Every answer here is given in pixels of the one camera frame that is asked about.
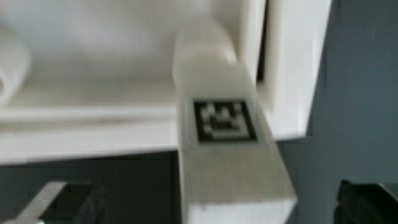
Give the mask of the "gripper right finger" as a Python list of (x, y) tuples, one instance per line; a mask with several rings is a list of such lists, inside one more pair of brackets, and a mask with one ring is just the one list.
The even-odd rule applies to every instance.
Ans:
[(335, 224), (398, 224), (398, 183), (342, 181)]

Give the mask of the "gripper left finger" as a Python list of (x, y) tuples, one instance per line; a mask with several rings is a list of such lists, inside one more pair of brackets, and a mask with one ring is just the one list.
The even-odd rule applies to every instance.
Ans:
[(49, 182), (11, 224), (98, 224), (102, 200), (88, 182)]

